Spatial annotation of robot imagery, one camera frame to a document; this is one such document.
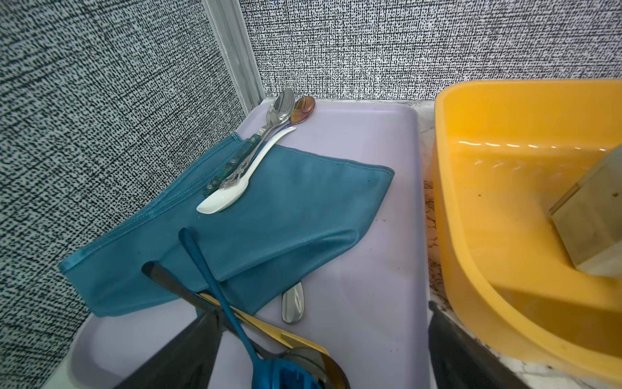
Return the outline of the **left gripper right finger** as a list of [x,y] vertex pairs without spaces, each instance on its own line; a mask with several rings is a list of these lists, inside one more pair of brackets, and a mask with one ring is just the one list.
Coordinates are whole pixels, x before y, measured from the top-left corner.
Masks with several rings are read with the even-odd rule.
[[431,301],[429,352],[438,388],[526,388],[514,372]]

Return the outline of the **teal cloth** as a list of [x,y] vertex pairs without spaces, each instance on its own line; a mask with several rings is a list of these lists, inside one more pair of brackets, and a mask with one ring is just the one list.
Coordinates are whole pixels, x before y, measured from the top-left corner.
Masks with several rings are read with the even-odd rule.
[[275,146],[245,194],[222,212],[197,211],[212,178],[241,148],[229,136],[152,202],[60,263],[93,314],[121,316],[173,301],[142,266],[157,262],[194,291],[207,288],[178,238],[188,230],[236,308],[254,314],[356,246],[373,223],[394,171]]

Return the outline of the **lavender cutting board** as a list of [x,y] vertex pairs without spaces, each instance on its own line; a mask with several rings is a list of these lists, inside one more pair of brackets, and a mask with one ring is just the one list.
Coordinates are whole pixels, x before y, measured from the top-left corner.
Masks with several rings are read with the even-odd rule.
[[[232,136],[244,142],[266,111],[265,105],[253,110]],[[326,348],[354,388],[428,387],[428,256],[416,110],[321,100],[278,145],[395,173],[356,246],[297,282],[304,285],[306,313],[293,332]],[[92,313],[71,346],[73,384],[116,387],[195,321],[194,307],[173,295],[121,316]],[[281,295],[254,314],[279,323]]]

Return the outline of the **gold handled spoon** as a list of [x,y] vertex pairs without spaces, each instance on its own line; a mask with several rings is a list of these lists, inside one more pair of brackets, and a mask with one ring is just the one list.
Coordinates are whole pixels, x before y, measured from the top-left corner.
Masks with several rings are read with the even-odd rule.
[[264,334],[268,335],[270,338],[283,346],[286,346],[288,348],[312,348],[329,356],[329,352],[326,348],[312,342],[311,340],[307,340],[306,338],[288,332],[280,327],[276,327],[272,324],[264,322],[261,319],[257,319],[254,316],[246,314],[245,312],[233,306],[231,306],[231,310],[241,322],[247,324],[248,326],[251,326],[258,332],[263,332]]

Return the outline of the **green sharpener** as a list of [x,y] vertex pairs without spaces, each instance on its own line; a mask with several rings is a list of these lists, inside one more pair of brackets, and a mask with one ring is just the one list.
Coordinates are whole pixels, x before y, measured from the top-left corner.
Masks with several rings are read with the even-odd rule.
[[621,147],[612,149],[549,210],[574,267],[621,276]]

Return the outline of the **bronze metal spoon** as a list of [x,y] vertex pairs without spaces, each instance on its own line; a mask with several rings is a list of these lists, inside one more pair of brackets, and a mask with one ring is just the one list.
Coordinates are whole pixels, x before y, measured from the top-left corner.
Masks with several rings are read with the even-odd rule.
[[273,132],[278,132],[287,128],[288,126],[300,124],[304,122],[307,118],[311,116],[315,109],[316,102],[311,96],[301,97],[296,101],[296,104],[293,106],[293,113],[290,115],[290,118],[285,120],[283,123],[277,124],[273,126],[267,133],[262,135],[262,138],[259,142],[254,146],[254,149],[250,152],[250,154],[246,157],[246,159],[241,162],[240,165],[236,168],[236,170],[230,174],[220,185],[220,189],[225,189],[234,184],[237,184],[241,179],[241,176],[248,170],[251,162],[254,160],[254,157],[258,153],[258,151],[265,145],[267,142],[267,137]]

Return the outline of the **black metal spoon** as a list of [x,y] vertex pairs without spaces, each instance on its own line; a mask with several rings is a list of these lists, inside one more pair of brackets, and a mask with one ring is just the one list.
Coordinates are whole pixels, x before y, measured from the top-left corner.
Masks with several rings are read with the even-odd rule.
[[[210,313],[224,314],[219,303],[208,302],[179,282],[167,269],[155,262],[145,263],[141,271],[158,285],[187,301],[195,308]],[[341,367],[329,356],[312,348],[288,348],[283,353],[272,353],[253,340],[249,341],[255,354],[263,360],[284,358],[294,362],[318,381],[320,388],[350,388]]]

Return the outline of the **yellow plastic tray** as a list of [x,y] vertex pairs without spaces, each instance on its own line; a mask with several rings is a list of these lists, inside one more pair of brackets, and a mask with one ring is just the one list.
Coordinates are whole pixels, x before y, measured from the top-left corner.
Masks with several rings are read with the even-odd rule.
[[487,80],[435,101],[442,277],[507,357],[621,384],[621,281],[578,271],[548,211],[621,142],[619,79]]

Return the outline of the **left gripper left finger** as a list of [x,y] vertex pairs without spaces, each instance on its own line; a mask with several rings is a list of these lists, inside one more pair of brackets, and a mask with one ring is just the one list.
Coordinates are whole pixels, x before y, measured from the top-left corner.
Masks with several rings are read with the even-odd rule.
[[223,329],[221,314],[201,315],[117,387],[208,387]]

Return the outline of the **white spoon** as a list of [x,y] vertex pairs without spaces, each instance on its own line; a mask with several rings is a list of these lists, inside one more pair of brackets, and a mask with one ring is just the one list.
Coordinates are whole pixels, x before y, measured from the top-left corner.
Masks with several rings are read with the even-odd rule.
[[268,154],[273,146],[275,146],[281,138],[287,134],[296,130],[296,126],[289,126],[284,130],[279,131],[276,135],[272,136],[267,144],[260,150],[257,157],[254,158],[252,164],[248,170],[241,176],[238,183],[226,187],[225,189],[218,189],[213,194],[210,194],[204,201],[202,201],[197,207],[196,211],[202,214],[215,214],[223,211],[227,207],[235,203],[246,191],[249,186],[249,180],[252,177],[254,171],[258,168],[262,159]]

